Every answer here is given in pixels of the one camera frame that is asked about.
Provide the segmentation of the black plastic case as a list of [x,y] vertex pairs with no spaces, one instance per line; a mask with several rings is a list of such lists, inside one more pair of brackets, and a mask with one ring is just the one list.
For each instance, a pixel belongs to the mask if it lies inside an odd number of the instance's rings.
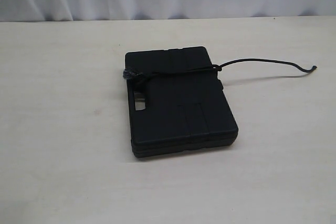
[[238,126],[205,47],[129,52],[125,66],[149,75],[143,87],[127,82],[131,146],[138,158],[229,146]]

